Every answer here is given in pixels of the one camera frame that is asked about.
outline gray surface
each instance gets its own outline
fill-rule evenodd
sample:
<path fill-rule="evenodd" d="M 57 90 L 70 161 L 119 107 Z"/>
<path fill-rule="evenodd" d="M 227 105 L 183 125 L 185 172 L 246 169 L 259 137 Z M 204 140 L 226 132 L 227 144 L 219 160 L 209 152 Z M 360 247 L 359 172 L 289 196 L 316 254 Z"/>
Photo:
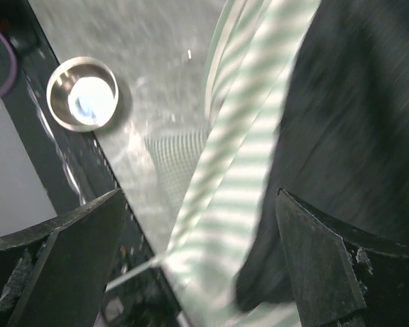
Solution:
<path fill-rule="evenodd" d="M 60 61 L 95 57 L 119 78 L 123 111 L 98 140 L 151 244 L 165 250 L 174 219 L 143 138 L 205 119 L 202 69 L 224 0 L 29 2 Z"/>
<path fill-rule="evenodd" d="M 56 212 L 0 101 L 0 236 L 53 217 Z"/>

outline metal surface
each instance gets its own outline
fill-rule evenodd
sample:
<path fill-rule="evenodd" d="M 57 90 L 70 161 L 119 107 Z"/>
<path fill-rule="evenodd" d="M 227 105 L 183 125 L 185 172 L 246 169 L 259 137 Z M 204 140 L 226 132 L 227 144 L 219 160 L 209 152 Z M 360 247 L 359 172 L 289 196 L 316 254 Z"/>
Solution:
<path fill-rule="evenodd" d="M 150 243 L 165 250 L 175 221 L 144 139 L 206 119 L 203 67 L 225 0 L 29 2 L 60 62 L 97 58 L 125 90 L 96 135 Z"/>
<path fill-rule="evenodd" d="M 277 195 L 276 213 L 303 327 L 409 326 L 409 247 L 286 191 Z"/>
<path fill-rule="evenodd" d="M 103 104 L 103 115 L 98 115 L 96 119 L 91 119 L 86 123 L 79 119 L 77 112 L 73 112 L 70 106 L 70 97 L 84 78 L 97 78 L 96 80 L 104 81 L 112 91 L 112 100 Z M 62 127 L 70 131 L 93 131 L 105 126 L 112 118 L 119 100 L 119 90 L 117 80 L 113 72 L 101 61 L 91 57 L 76 57 L 62 63 L 52 74 L 47 84 L 46 90 L 47 104 L 52 116 Z M 85 94 L 78 94 L 76 106 L 82 106 L 79 101 Z"/>
<path fill-rule="evenodd" d="M 24 51 L 20 52 L 21 71 L 18 82 L 12 92 L 3 98 L 5 108 L 0 109 L 7 110 L 10 115 L 30 162 L 41 180 L 41 188 L 44 186 L 43 191 L 47 193 L 56 212 L 65 213 L 117 188 L 118 182 L 94 134 L 68 131 L 58 125 L 50 114 L 46 101 L 46 85 L 58 62 L 26 0 L 0 1 L 0 20 L 4 18 L 8 18 L 12 26 L 18 27 L 12 34 L 14 41 L 22 45 L 30 43 L 30 46 L 24 46 Z M 6 54 L 0 51 L 0 83 L 1 78 L 8 73 L 6 60 Z M 12 201 L 4 196 L 1 197 L 0 203 L 6 200 Z M 15 212 L 24 215 L 19 203 L 6 203 L 5 207 L 7 209 L 19 207 L 20 211 Z M 32 206 L 31 210 L 36 211 L 37 206 Z M 42 220 L 56 215 L 37 213 L 41 215 Z M 23 223 L 25 220 L 21 215 L 16 217 L 18 218 L 16 222 Z M 127 262 L 131 270 L 153 257 L 153 252 L 129 206 L 125 206 L 122 219 L 125 226 L 120 241 L 125 247 L 125 253 L 130 255 L 122 261 L 119 268 Z M 100 240 L 103 238 L 104 236 L 101 236 L 97 240 L 101 245 L 103 242 Z M 114 279 L 119 275 L 120 269 L 114 269 L 110 278 Z M 163 315 L 167 320 L 175 319 L 181 310 L 160 269 L 147 270 L 127 285 L 116 287 L 105 294 L 102 309 L 111 298 L 117 296 L 122 301 L 124 299 L 123 303 L 127 306 L 128 312 L 135 312 L 130 306 L 136 301 L 149 302 L 154 298 L 163 303 Z"/>

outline dark cloth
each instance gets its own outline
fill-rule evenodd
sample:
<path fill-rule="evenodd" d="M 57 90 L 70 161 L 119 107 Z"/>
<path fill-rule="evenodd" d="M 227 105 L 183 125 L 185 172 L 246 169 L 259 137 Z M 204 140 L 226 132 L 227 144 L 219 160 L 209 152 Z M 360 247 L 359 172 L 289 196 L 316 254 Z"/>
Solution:
<path fill-rule="evenodd" d="M 286 189 L 409 245 L 409 0 L 323 0 L 299 51 L 237 304 L 292 300 L 275 216 Z"/>

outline green striped cloth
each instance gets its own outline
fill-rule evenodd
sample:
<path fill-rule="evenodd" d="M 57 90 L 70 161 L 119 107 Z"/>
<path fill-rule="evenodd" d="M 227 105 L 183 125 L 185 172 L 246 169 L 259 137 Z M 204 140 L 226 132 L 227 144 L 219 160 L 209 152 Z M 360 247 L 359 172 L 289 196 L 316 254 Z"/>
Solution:
<path fill-rule="evenodd" d="M 319 2 L 228 0 L 218 22 L 204 99 L 215 123 L 164 262 L 197 326 L 299 324 L 294 305 L 241 315 L 233 279 L 253 241 L 288 80 Z"/>

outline chipped black edge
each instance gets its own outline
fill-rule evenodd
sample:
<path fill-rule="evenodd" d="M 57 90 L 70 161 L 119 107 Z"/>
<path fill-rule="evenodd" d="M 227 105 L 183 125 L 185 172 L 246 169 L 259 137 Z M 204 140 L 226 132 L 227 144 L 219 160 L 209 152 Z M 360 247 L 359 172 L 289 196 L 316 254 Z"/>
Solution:
<path fill-rule="evenodd" d="M 0 312 L 6 312 L 14 308 L 16 300 L 19 299 L 24 287 L 29 280 L 33 269 L 33 258 L 28 249 L 25 249 L 21 258 L 17 261 L 7 283 L 3 287 L 0 297 Z"/>
<path fill-rule="evenodd" d="M 57 237 L 60 231 L 55 230 L 40 246 L 38 249 L 36 256 L 36 262 L 34 264 L 34 269 L 31 271 L 31 274 L 27 278 L 27 284 L 25 284 L 25 289 L 32 290 L 33 286 L 38 280 L 40 273 L 42 272 L 42 268 L 44 267 L 50 252 L 55 245 Z M 22 292 L 21 297 L 19 298 L 14 311 L 11 314 L 9 322 L 7 323 L 7 327 L 15 327 L 18 325 L 18 321 L 25 310 L 27 305 L 27 301 L 30 298 L 31 292 Z"/>
<path fill-rule="evenodd" d="M 25 13 L 24 16 L 27 17 L 40 41 L 38 49 L 26 54 L 20 60 L 20 66 L 27 77 L 28 87 L 33 91 L 33 101 L 38 104 L 38 112 L 24 113 L 24 119 L 31 119 L 34 125 L 31 130 L 20 129 L 18 133 L 55 210 L 61 214 L 80 206 L 82 202 L 102 196 L 118 187 L 119 184 L 95 135 L 69 132 L 60 127 L 51 116 L 46 102 L 46 85 L 59 62 L 27 0 L 13 2 L 12 5 L 17 3 L 21 6 L 20 10 Z M 15 114 L 11 117 L 17 129 L 18 122 L 22 119 L 21 113 L 19 115 Z M 33 130 L 38 132 L 37 139 L 33 137 Z M 60 172 L 52 175 L 54 168 L 59 169 Z M 64 180 L 67 181 L 67 186 L 64 186 Z M 133 262 L 130 262 L 133 267 L 153 257 L 154 252 L 129 206 L 127 206 L 127 216 L 121 244 L 133 253 Z M 160 269 L 154 269 L 145 274 L 145 278 L 152 280 L 152 284 L 167 297 L 173 312 L 177 315 L 181 307 L 163 272 Z M 108 298 L 116 296 L 115 292 L 107 295 Z"/>

